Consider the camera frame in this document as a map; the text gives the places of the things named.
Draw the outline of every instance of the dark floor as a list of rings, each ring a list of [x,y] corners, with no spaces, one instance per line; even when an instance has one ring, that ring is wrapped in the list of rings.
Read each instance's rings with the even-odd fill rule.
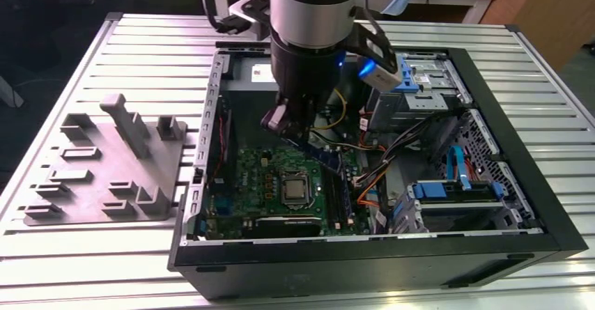
[[[26,103],[0,104],[0,189],[62,91],[105,14],[202,14],[200,0],[0,0],[0,76]],[[560,77],[595,111],[595,57],[581,50]]]

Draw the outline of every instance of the blue led light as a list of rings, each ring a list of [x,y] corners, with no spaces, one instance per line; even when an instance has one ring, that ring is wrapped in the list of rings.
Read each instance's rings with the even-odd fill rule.
[[[357,74],[359,78],[365,77],[373,71],[375,68],[376,68],[376,63],[373,63],[372,59],[367,59],[361,71]]]

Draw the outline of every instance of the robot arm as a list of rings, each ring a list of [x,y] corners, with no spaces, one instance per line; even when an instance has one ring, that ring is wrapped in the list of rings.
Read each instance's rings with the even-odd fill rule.
[[[316,113],[339,84],[345,52],[365,58],[361,80],[381,91],[401,80],[391,43],[368,13],[372,33],[355,22],[356,0],[241,0],[230,8],[237,33],[270,36],[270,69],[278,85],[274,108],[261,125],[280,137],[299,141],[308,136]]]

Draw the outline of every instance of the blue plastic latch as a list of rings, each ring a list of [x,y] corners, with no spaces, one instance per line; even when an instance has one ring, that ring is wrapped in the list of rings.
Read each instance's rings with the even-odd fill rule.
[[[420,183],[425,197],[429,199],[445,199],[447,192],[441,183]]]
[[[456,175],[455,175],[455,165],[452,160],[456,162]],[[448,155],[445,156],[445,177],[449,180],[459,178],[463,186],[463,190],[471,189],[471,183],[467,177],[467,167],[464,165],[464,153],[463,149],[457,145],[452,145],[448,149]]]
[[[393,220],[397,215],[399,212],[403,210],[403,202],[399,202],[399,205],[396,206],[396,208],[392,210],[392,215],[391,215],[391,220]]]
[[[501,184],[497,181],[492,182],[492,190],[495,197],[501,200],[501,198],[504,197],[504,189],[501,188]]]
[[[412,79],[412,68],[409,67],[409,65],[407,65],[407,62],[401,56],[397,56],[397,60],[403,72],[403,82],[392,91],[400,93],[417,93],[419,85],[413,82]]]
[[[424,197],[424,191],[419,184],[412,186],[412,193],[416,196],[416,199],[420,199]]]

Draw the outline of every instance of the motherboard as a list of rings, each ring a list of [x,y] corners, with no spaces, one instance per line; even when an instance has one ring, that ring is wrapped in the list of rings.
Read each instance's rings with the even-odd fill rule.
[[[245,230],[262,218],[266,223],[285,218],[317,223],[320,236],[369,232],[367,212],[352,210],[351,193],[341,186],[360,171],[355,154],[343,157],[344,179],[290,147],[238,149],[234,192],[209,198],[209,239],[245,238]]]

